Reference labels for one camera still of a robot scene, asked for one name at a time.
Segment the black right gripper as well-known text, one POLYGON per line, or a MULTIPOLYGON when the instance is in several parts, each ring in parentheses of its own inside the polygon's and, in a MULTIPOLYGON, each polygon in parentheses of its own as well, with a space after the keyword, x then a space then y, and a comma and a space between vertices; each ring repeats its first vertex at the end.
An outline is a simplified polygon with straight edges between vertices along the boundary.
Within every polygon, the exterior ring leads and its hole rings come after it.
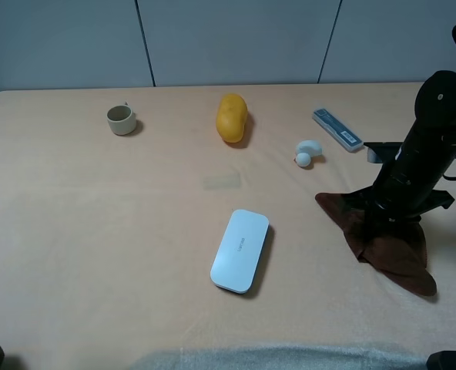
POLYGON ((372 187, 366 187, 353 193, 343 195, 346 210, 362 210, 364 223, 375 229, 391 229, 400 225, 418 223, 421 215, 435 208, 448 209, 454 198, 446 190, 432 190, 424 200, 410 210, 401 209, 398 205, 380 205, 373 198, 372 187))

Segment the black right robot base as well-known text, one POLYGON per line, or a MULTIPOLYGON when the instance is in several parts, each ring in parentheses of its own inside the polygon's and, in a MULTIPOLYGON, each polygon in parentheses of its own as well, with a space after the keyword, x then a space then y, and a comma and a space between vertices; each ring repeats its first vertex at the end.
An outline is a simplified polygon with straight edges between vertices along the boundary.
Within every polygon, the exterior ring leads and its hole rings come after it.
POLYGON ((440 351, 428 357, 427 370, 456 370, 456 351, 440 351))

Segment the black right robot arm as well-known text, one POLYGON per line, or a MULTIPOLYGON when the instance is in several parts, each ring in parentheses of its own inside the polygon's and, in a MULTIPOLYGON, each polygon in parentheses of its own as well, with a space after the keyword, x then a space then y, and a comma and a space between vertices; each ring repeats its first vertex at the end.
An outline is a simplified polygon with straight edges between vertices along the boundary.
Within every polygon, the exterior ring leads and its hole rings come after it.
POLYGON ((403 142, 367 142, 382 164, 369 187, 345 194, 346 211, 379 222, 416 219, 454 198, 435 186, 456 158, 456 72, 438 71, 421 86, 415 121, 403 142))

